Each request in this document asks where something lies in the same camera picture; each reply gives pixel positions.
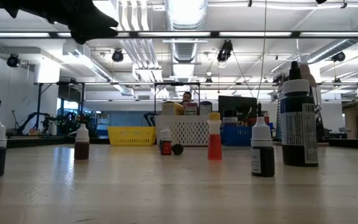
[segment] plastic bin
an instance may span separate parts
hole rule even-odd
[[[269,123],[270,133],[273,123]],[[252,127],[223,127],[223,144],[225,146],[251,146]]]
[[[113,146],[150,146],[155,142],[155,127],[108,127]]]

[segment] ceiling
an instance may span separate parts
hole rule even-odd
[[[314,0],[268,0],[266,8],[266,30],[354,30],[358,26],[358,0],[347,0],[348,7],[340,9],[342,1],[328,1],[320,8],[315,8]],[[253,0],[252,7],[247,7],[248,1],[209,0],[206,11],[205,30],[264,30],[265,1]],[[148,23],[151,30],[166,30],[164,0],[148,1]],[[0,9],[0,31],[68,31],[61,24],[49,24],[42,19],[26,12],[19,12],[17,19],[12,19],[8,13]],[[234,54],[227,61],[225,68],[218,69],[216,52],[222,46],[224,39],[205,39],[207,43],[200,44],[193,77],[191,82],[204,82],[206,72],[212,73],[213,82],[249,82],[268,80],[277,71],[270,73],[286,59],[298,55],[307,55],[334,41],[332,39],[233,39]],[[61,77],[74,77],[79,81],[94,82],[95,74],[81,63],[69,61],[62,53],[65,40],[0,40],[0,49],[6,47],[39,47],[61,60],[66,66],[61,70]],[[172,58],[169,44],[161,39],[152,40],[159,65],[162,67],[164,79],[175,78],[172,72]],[[93,60],[101,64],[115,80],[134,82],[132,76],[132,61],[124,53],[124,61],[113,63],[111,55],[116,48],[122,48],[117,39],[91,40],[86,43],[91,49]],[[334,73],[341,75],[358,70],[358,44],[343,51],[346,54],[344,62],[333,63],[323,61],[317,64],[322,81],[332,81]],[[358,74],[346,80],[358,82]],[[355,87],[343,88],[342,91],[354,91]]]

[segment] box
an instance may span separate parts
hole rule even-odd
[[[197,115],[198,114],[198,104],[197,103],[184,103],[183,104],[183,113],[184,113],[184,115]]]
[[[183,106],[175,102],[165,102],[162,104],[162,115],[183,115]]]

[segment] wooden table surface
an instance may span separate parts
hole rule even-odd
[[[358,223],[358,149],[319,149],[319,167],[283,165],[253,177],[249,150],[205,147],[161,156],[152,147],[73,145],[8,149],[0,177],[0,224],[7,223]]]

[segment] dropper bottle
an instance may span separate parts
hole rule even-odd
[[[273,177],[275,174],[274,148],[270,127],[262,116],[262,105],[258,104],[258,117],[252,127],[251,174],[259,177]]]
[[[309,81],[293,61],[280,102],[283,161],[289,166],[318,166],[314,98]]]

